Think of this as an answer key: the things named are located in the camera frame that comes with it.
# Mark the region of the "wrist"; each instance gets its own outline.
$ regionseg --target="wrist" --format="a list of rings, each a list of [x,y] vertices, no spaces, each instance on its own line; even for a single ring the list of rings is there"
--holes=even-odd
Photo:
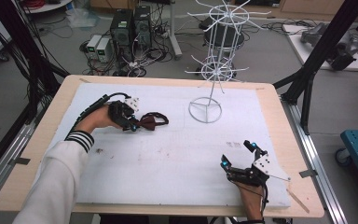
[[[261,216],[260,205],[256,204],[248,204],[244,205],[245,213],[248,220],[262,220],[263,217]]]

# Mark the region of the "human hand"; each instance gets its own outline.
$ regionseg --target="human hand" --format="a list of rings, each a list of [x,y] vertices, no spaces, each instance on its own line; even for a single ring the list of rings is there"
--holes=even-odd
[[[261,198],[263,195],[263,188],[261,186],[255,187],[239,182],[234,182],[234,184],[237,185],[240,190],[242,204],[248,220],[262,220]]]
[[[121,127],[109,118],[107,112],[108,107],[109,105],[103,105],[90,113],[75,126],[75,131],[92,133],[92,131],[94,131],[96,128],[105,128],[109,126],[120,129]]]

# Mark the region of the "computer tower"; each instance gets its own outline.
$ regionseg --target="computer tower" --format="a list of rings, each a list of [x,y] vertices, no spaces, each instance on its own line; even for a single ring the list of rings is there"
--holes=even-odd
[[[119,71],[134,60],[133,50],[137,46],[134,43],[135,27],[133,22],[133,13],[131,9],[117,9],[113,15],[110,25],[113,47],[116,56],[116,68]]]
[[[136,39],[139,49],[152,47],[152,28],[150,20],[150,6],[138,6],[134,12]]]

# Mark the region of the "metal wire stand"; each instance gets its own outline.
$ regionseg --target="metal wire stand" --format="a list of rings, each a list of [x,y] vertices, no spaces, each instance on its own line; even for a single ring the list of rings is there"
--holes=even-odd
[[[213,21],[211,26],[204,31],[205,42],[208,45],[207,58],[199,61],[192,55],[191,57],[201,64],[201,69],[196,72],[186,71],[187,73],[202,75],[206,81],[213,83],[209,97],[199,97],[189,104],[188,111],[197,121],[212,123],[221,118],[223,113],[222,106],[212,98],[215,83],[219,83],[220,89],[224,93],[222,82],[230,80],[239,81],[234,78],[236,72],[248,69],[236,69],[232,63],[235,50],[239,49],[244,42],[243,34],[241,33],[242,25],[248,21],[259,29],[263,29],[252,21],[249,21],[249,15],[269,14],[269,12],[246,11],[243,6],[249,1],[237,7],[229,5],[225,0],[222,0],[223,5],[213,7],[196,0],[199,5],[209,7],[210,11],[202,14],[188,13],[190,16],[209,16]]]

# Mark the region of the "striped sleeve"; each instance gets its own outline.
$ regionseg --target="striped sleeve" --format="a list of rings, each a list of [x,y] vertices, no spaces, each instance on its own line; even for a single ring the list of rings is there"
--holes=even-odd
[[[88,153],[92,145],[94,145],[94,138],[91,134],[83,131],[73,131],[68,134],[65,141],[74,141],[81,145]]]

